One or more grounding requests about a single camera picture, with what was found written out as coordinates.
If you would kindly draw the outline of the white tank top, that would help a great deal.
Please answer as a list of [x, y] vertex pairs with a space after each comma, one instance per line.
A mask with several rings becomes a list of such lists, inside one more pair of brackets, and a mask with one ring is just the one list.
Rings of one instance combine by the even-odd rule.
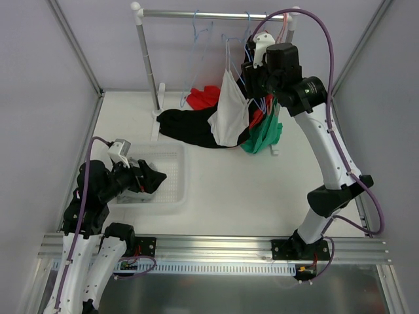
[[249, 126], [248, 107], [231, 70], [225, 69], [217, 110], [208, 118], [218, 145], [233, 147], [238, 144], [239, 136]]

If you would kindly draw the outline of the light blue wire hanger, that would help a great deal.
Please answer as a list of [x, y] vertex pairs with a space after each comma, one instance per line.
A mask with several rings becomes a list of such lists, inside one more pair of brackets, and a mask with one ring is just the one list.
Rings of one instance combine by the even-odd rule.
[[204, 58], [206, 57], [213, 33], [213, 22], [210, 22], [205, 28], [197, 29], [196, 19], [199, 12], [200, 10], [196, 9], [192, 16], [193, 43], [187, 59], [187, 72], [184, 76], [183, 89], [179, 101], [179, 107], [181, 109], [185, 106], [186, 97], [194, 87], [199, 72], [204, 64]]

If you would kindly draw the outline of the grey tank top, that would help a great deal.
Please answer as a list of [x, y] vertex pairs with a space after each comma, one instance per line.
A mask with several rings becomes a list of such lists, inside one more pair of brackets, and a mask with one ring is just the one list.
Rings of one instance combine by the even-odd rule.
[[117, 197], [118, 203], [150, 203], [154, 198], [154, 192], [151, 191], [152, 168], [145, 160], [136, 160], [129, 157], [128, 163], [130, 165], [131, 174], [134, 176], [134, 187], [127, 189], [120, 196]]

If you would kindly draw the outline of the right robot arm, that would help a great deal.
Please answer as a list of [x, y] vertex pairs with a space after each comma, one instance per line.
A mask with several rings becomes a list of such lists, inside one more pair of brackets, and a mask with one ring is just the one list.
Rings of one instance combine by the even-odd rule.
[[303, 223], [279, 247], [284, 258], [305, 260], [320, 250], [322, 233], [332, 216], [373, 185], [351, 161], [331, 120], [327, 91], [314, 76], [304, 77], [298, 48], [291, 43], [248, 41], [252, 61], [242, 64], [247, 95], [274, 96], [305, 134], [318, 161], [323, 185], [307, 195], [310, 206]]

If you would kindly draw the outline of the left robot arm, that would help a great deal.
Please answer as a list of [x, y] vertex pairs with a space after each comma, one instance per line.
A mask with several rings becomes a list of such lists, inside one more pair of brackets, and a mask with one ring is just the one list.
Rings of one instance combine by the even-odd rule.
[[61, 227], [60, 268], [44, 313], [98, 313], [117, 262], [139, 254], [133, 226], [103, 225], [109, 202], [125, 191], [152, 195], [166, 178], [145, 160], [128, 166], [117, 162], [112, 169], [91, 160], [79, 168], [77, 187]]

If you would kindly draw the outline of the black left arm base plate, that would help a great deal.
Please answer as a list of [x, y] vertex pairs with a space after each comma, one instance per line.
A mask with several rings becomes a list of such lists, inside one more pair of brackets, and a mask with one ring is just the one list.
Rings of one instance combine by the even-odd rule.
[[136, 237], [134, 245], [134, 256], [155, 257], [156, 238], [155, 237]]

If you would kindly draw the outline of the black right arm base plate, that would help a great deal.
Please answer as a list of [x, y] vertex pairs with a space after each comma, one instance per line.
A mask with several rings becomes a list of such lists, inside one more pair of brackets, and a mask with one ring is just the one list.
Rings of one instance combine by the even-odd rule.
[[314, 260], [329, 261], [331, 254], [326, 240], [305, 244], [294, 239], [272, 239], [270, 241], [274, 260]]

